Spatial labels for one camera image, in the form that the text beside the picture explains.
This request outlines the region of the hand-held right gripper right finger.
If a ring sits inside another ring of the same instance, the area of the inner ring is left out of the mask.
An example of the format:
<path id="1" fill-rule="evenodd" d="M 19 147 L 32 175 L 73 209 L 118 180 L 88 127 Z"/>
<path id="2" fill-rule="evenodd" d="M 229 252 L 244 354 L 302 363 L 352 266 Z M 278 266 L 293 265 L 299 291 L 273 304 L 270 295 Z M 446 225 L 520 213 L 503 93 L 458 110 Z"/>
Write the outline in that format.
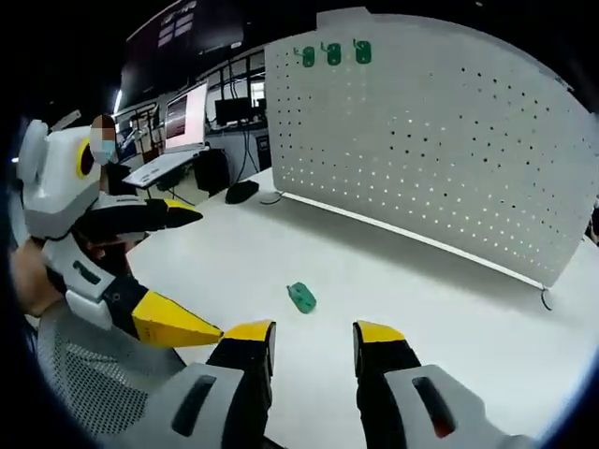
<path id="1" fill-rule="evenodd" d="M 420 363 L 404 335 L 353 323 L 357 406 L 369 448 L 530 448 L 486 416 L 483 400 L 436 365 Z"/>

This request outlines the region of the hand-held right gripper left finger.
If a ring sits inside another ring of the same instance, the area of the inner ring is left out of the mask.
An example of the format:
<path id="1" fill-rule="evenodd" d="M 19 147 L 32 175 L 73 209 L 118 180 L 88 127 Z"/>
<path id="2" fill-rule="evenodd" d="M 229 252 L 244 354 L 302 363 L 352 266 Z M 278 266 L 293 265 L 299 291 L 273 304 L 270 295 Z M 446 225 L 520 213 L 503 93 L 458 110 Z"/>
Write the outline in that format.
<path id="1" fill-rule="evenodd" d="M 265 448 L 276 323 L 229 329 L 204 363 L 150 395 L 143 416 L 111 448 Z"/>

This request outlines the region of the person's left hand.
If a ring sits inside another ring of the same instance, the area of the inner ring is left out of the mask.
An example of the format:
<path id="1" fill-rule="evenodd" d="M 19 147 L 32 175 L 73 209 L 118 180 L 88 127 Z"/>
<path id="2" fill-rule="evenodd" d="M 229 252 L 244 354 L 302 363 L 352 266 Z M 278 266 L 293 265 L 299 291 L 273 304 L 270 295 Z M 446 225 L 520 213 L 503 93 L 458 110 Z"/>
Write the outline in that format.
<path id="1" fill-rule="evenodd" d="M 10 273 L 20 309 L 39 318 L 46 309 L 63 299 L 52 285 L 39 245 L 28 239 L 10 255 Z"/>

